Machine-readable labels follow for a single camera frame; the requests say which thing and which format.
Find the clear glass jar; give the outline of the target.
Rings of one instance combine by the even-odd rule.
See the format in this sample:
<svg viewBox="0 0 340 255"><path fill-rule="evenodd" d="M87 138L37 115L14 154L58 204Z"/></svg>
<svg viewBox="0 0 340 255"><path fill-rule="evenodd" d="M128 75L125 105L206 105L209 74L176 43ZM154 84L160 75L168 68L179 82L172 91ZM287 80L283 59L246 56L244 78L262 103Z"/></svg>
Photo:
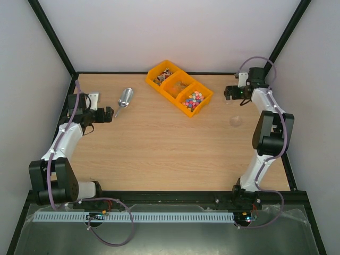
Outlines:
<svg viewBox="0 0 340 255"><path fill-rule="evenodd" d="M237 128L243 124L243 120L240 116L232 116L229 119L229 124L231 125L231 127Z"/></svg>

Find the yellow bin with star candies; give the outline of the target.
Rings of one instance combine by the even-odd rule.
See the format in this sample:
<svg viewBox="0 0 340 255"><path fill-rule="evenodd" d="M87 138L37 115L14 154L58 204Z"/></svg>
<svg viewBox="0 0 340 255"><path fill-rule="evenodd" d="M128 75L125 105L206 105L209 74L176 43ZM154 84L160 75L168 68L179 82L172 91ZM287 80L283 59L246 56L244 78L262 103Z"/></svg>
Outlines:
<svg viewBox="0 0 340 255"><path fill-rule="evenodd" d="M175 106L186 116L193 117L210 103L213 92L199 82L193 82L182 90L175 99Z"/></svg>

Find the metal scoop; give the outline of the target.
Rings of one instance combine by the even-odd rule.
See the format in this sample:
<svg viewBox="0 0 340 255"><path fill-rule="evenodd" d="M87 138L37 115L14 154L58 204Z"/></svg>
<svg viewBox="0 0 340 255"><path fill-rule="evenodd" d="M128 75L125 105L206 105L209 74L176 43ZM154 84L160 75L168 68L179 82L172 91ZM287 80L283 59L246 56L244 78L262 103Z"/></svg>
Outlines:
<svg viewBox="0 0 340 255"><path fill-rule="evenodd" d="M119 98L118 100L118 110L117 112L115 113L115 118L118 117L120 111L124 108L127 108L128 105L130 104L130 101L132 99L132 96L133 96L133 89L132 88L126 88L124 89L121 97Z"/></svg>

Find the yellow bin with lollipops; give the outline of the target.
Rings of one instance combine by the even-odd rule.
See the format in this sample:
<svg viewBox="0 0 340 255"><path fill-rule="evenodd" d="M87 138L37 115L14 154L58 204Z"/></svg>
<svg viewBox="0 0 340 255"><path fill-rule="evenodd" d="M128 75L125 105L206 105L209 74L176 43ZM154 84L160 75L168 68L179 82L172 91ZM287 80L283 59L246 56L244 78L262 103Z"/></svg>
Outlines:
<svg viewBox="0 0 340 255"><path fill-rule="evenodd" d="M157 92L160 92L162 83L179 70L181 69L177 65L166 59L149 70L145 81Z"/></svg>

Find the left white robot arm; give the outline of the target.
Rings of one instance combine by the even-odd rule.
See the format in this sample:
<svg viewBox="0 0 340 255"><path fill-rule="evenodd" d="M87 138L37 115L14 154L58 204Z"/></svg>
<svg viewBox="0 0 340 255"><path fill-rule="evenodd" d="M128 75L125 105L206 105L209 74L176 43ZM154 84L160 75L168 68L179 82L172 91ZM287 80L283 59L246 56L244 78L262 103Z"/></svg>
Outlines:
<svg viewBox="0 0 340 255"><path fill-rule="evenodd" d="M94 123L110 123L114 110L99 108L100 93L81 93L76 105L76 94L67 97L68 114L60 119L58 133L50 149L40 160L29 165L32 192L38 205L74 202L95 198L102 194L97 181L78 181L70 160L87 127Z"/></svg>

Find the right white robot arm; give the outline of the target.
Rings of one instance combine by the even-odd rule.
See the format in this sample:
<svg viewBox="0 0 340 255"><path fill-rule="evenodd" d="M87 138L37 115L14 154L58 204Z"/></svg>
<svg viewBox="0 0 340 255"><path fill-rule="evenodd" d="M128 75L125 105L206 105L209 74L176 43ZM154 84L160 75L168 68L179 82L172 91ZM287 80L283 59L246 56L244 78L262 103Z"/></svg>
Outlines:
<svg viewBox="0 0 340 255"><path fill-rule="evenodd" d="M265 81L261 67L251 67L247 72L235 74L238 84L227 86L226 100L240 100L241 106L255 104L260 117L252 137L254 155L246 172L232 189L231 202L236 208L258 205L260 183L271 164L288 149L294 115L286 113L278 105L272 90Z"/></svg>

